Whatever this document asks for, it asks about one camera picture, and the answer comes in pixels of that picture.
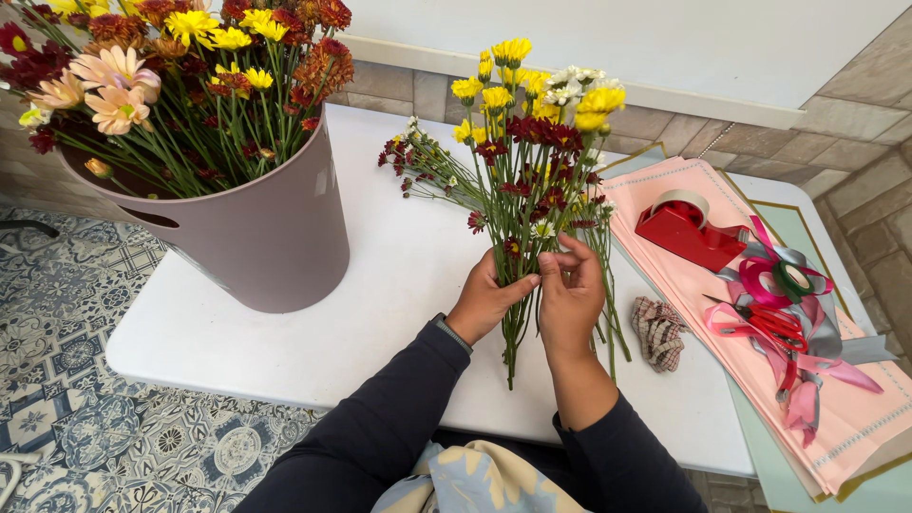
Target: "patterned fabric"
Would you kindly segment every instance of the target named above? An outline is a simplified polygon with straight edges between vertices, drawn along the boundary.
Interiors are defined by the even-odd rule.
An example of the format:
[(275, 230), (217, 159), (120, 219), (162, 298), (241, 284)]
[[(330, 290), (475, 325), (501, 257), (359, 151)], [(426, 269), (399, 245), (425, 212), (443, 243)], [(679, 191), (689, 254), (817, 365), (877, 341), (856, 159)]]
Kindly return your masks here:
[[(165, 254), (139, 225), (0, 205), (0, 451), (11, 513), (227, 513), (322, 412), (134, 382), (108, 338)], [(8, 468), (0, 466), (0, 488)]]
[(633, 327), (639, 336), (643, 358), (656, 372), (678, 369), (680, 354), (684, 351), (684, 342), (679, 334), (690, 332), (690, 328), (671, 305), (650, 301), (645, 296), (636, 298)]
[(499, 445), (476, 440), (443, 449), (428, 442), (412, 476), (387, 490), (371, 513), (583, 513), (551, 479)]

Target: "flower bouquet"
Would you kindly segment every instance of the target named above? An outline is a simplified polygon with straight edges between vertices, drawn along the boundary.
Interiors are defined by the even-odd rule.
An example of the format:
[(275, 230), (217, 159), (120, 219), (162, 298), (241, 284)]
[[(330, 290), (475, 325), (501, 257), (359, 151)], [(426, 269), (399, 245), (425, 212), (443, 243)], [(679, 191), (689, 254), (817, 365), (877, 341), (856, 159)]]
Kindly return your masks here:
[[(504, 41), (482, 52), (478, 77), (453, 82), (453, 95), (466, 112), (453, 137), (472, 151), (472, 167), (443, 150), (415, 118), (387, 141), (378, 165), (392, 164), (403, 177), (406, 198), (440, 199), (469, 209), (472, 232), (487, 230), (491, 238), (504, 286), (539, 272), (538, 254), (559, 250), (558, 231), (582, 237), (601, 256), (606, 289), (606, 328), (596, 324), (591, 344), (595, 350), (596, 337), (608, 344), (614, 376), (615, 340), (627, 361), (630, 352), (611, 295), (609, 221), (614, 206), (597, 192), (595, 168), (602, 163), (597, 148), (610, 133), (608, 114), (624, 108), (625, 91), (601, 70), (570, 67), (550, 75), (522, 68), (531, 49), (528, 39)], [(494, 68), (501, 86), (491, 84)], [(476, 124), (472, 105), (479, 93), (483, 104)], [(503, 318), (503, 362), (511, 390), (516, 351), (533, 314), (537, 316), (540, 291), (513, 305)]]
[(333, 38), (345, 5), (225, 0), (218, 19), (209, 0), (49, 1), (8, 6), (47, 41), (0, 27), (14, 58), (0, 80), (32, 103), (20, 123), (36, 150), (56, 147), (78, 180), (252, 309), (328, 295), (349, 257), (322, 115), (354, 73)]
[[(147, 183), (143, 197), (173, 199), (269, 173), (354, 73), (333, 39), (351, 20), (340, 0), (226, 0), (221, 21), (203, 0), (118, 0), (119, 13), (108, 0), (50, 1), (10, 5), (47, 42), (6, 23), (0, 47), (14, 60), (0, 79), (31, 101), (20, 123), (37, 152), (79, 148), (95, 176), (133, 196), (117, 174)], [(80, 49), (63, 26), (90, 41)]]

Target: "dark sleeve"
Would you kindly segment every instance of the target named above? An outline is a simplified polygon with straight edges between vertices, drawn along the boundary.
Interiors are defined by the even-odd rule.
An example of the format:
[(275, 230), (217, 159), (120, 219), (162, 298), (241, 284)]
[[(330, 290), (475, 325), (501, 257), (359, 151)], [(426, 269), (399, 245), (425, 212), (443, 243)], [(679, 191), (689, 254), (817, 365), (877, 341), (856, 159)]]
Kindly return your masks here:
[(624, 394), (604, 417), (575, 432), (554, 428), (595, 511), (705, 512), (684, 470), (640, 420)]
[(370, 511), (417, 463), (469, 361), (453, 337), (429, 322), (275, 460), (234, 513)]

